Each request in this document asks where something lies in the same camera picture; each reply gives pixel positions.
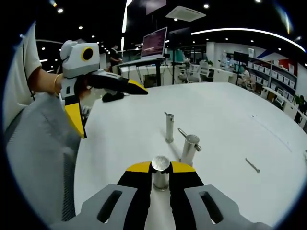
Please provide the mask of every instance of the chair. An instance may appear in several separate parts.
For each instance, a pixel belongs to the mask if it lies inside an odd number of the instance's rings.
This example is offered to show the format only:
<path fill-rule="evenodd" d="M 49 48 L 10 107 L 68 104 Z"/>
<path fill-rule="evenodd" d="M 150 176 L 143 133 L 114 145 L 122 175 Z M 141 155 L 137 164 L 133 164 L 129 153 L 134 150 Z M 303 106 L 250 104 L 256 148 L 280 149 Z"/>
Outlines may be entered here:
<path fill-rule="evenodd" d="M 252 83 L 251 81 L 247 81 L 245 82 L 245 88 L 248 90 L 248 91 L 251 91 L 251 92 L 254 92 L 255 91 L 255 84 Z"/>
<path fill-rule="evenodd" d="M 201 61 L 199 67 L 191 65 L 190 70 L 187 72 L 187 82 L 195 83 L 202 82 L 209 75 L 209 66 L 205 61 Z"/>
<path fill-rule="evenodd" d="M 5 134 L 11 134 L 6 137 L 9 165 L 30 207 L 49 226 L 74 217 L 73 181 L 80 137 L 58 98 L 47 93 L 37 97 Z"/>

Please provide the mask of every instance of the person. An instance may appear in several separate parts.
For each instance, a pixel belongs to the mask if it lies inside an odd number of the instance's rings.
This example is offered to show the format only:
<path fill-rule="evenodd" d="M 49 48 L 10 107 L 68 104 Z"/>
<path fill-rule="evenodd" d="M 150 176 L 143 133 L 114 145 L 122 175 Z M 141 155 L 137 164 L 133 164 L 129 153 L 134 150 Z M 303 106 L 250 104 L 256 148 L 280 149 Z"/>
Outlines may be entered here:
<path fill-rule="evenodd" d="M 250 74 L 249 74 L 249 71 L 247 70 L 246 66 L 245 65 L 242 65 L 241 66 L 241 70 L 240 70 L 242 73 L 239 74 L 239 76 L 241 78 L 238 78 L 238 85 L 241 86 L 241 87 L 245 87 L 245 84 L 246 83 L 250 83 L 253 85 L 253 81 L 250 77 Z"/>
<path fill-rule="evenodd" d="M 118 54 L 118 45 L 114 45 L 110 50 L 110 72 L 113 73 L 113 66 L 118 65 L 120 62 L 122 62 L 122 59 L 120 58 Z"/>
<path fill-rule="evenodd" d="M 62 74 L 48 73 L 42 69 L 36 47 L 34 23 L 16 50 L 6 80 L 3 98 L 3 131 L 34 100 L 34 93 L 59 94 L 62 79 Z M 89 93 L 89 90 L 83 89 L 80 96 L 84 97 Z"/>
<path fill-rule="evenodd" d="M 301 99 L 301 104 L 298 106 L 298 110 L 306 115 L 306 112 L 307 112 L 307 102 L 305 101 L 305 98 L 304 98 L 303 95 L 300 96 L 300 99 Z M 294 121 L 299 124 L 301 122 L 301 117 L 302 117 L 301 114 L 297 113 L 295 118 L 294 118 Z"/>
<path fill-rule="evenodd" d="M 2 126 L 15 182 L 47 225 L 75 216 L 70 201 L 80 137 L 56 97 L 62 80 L 62 74 L 42 69 L 33 24 L 17 46 L 7 76 Z M 90 92 L 85 82 L 78 90 L 81 98 Z"/>

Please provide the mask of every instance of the white sleeve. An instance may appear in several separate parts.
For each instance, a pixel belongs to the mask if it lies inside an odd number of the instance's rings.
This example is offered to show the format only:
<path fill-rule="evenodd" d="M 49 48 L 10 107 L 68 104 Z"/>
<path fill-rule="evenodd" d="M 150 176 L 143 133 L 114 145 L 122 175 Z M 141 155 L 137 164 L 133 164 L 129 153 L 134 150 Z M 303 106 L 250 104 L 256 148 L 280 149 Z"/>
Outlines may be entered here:
<path fill-rule="evenodd" d="M 32 72 L 39 66 L 41 63 L 39 61 L 39 56 L 36 47 L 36 38 L 35 38 L 35 23 L 30 27 L 27 35 L 24 39 L 24 66 L 27 78 L 32 74 Z"/>

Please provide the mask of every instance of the hand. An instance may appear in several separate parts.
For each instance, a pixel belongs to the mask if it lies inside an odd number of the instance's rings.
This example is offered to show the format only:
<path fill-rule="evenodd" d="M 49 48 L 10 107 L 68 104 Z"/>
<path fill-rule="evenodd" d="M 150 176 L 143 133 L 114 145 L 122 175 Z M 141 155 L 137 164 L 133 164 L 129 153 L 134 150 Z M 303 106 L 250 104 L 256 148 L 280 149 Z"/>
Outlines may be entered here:
<path fill-rule="evenodd" d="M 59 94 L 62 89 L 63 74 L 60 74 L 55 82 L 54 91 Z M 84 97 L 91 94 L 91 90 L 88 89 L 87 78 L 84 78 L 79 84 L 76 85 L 76 91 L 79 92 L 79 98 L 82 100 Z"/>

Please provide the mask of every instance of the bracelet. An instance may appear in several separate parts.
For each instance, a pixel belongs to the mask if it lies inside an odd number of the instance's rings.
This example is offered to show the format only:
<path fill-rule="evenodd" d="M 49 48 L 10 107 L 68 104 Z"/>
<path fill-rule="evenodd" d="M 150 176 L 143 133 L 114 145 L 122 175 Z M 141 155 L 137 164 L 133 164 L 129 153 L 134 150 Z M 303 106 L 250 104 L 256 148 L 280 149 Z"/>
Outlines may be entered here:
<path fill-rule="evenodd" d="M 57 79 L 59 76 L 61 76 L 62 74 L 58 74 L 57 77 L 54 79 L 53 81 L 53 91 L 54 93 L 58 96 L 57 92 L 56 92 L 56 83 L 57 83 Z"/>

